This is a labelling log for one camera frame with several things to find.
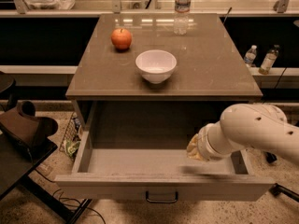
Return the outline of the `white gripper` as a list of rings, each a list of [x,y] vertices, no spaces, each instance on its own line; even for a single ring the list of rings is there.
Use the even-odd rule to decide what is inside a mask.
[[[186,151],[187,157],[193,160],[220,161],[245,148],[244,145],[229,139],[222,131],[221,125],[216,122],[201,128],[187,145]]]

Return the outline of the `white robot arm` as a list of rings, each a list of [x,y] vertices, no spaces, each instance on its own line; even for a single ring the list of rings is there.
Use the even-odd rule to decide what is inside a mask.
[[[218,122],[204,126],[191,139],[187,156],[199,161],[220,161],[249,147],[298,165],[299,128],[291,125],[274,105],[231,105]]]

